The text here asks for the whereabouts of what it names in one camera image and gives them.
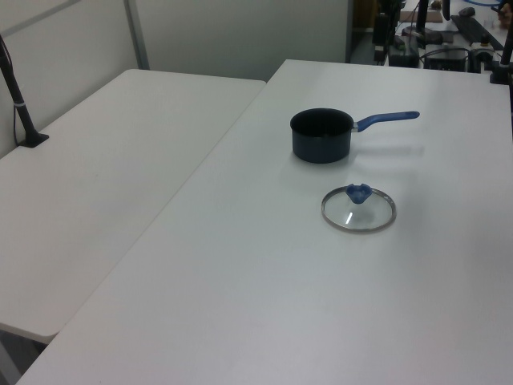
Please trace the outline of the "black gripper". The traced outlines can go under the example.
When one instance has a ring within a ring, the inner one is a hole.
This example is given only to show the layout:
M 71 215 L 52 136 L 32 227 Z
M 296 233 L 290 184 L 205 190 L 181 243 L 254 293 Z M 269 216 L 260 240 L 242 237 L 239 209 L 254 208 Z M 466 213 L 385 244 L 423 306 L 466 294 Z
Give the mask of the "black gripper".
M 388 33 L 388 14 L 378 13 L 374 19 L 374 29 L 372 43 L 374 46 L 374 62 L 376 64 L 385 64 L 386 61 L 386 46 Z

